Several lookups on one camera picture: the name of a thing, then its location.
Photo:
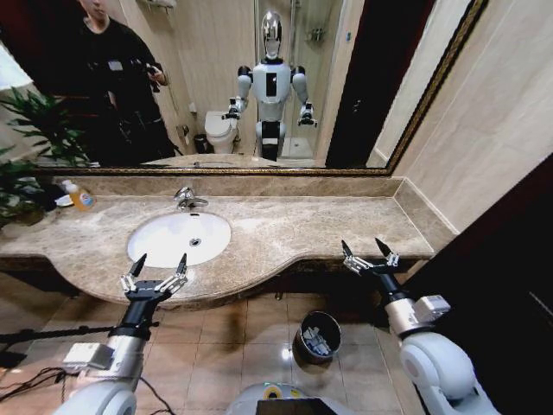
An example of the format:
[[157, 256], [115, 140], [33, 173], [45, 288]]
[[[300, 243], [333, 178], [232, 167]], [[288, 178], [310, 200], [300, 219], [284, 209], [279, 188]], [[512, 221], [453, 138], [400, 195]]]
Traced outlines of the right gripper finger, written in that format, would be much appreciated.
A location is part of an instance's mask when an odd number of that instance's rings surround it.
[[361, 272], [368, 270], [368, 263], [355, 256], [344, 240], [341, 241], [341, 246], [344, 256], [343, 264], [347, 269], [357, 273], [358, 275], [360, 275]]
[[388, 247], [384, 241], [380, 240], [379, 238], [375, 239], [378, 249], [381, 251], [381, 253], [384, 255], [386, 259], [386, 265], [389, 267], [397, 267], [399, 263], [399, 255], [396, 252], [393, 252], [390, 247]]

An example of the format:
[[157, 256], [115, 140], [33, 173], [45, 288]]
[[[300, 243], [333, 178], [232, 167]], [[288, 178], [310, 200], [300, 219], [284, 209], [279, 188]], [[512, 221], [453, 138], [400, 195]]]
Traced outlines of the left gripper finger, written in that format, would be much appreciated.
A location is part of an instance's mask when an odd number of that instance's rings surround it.
[[136, 262], [132, 264], [130, 270], [120, 277], [120, 284], [122, 285], [124, 293], [137, 292], [135, 278], [137, 278], [142, 271], [146, 258], [147, 254], [144, 253]]
[[187, 281], [187, 261], [188, 255], [184, 252], [179, 264], [175, 270], [175, 273], [170, 277], [166, 278], [159, 284], [159, 292], [170, 294], [175, 294]]

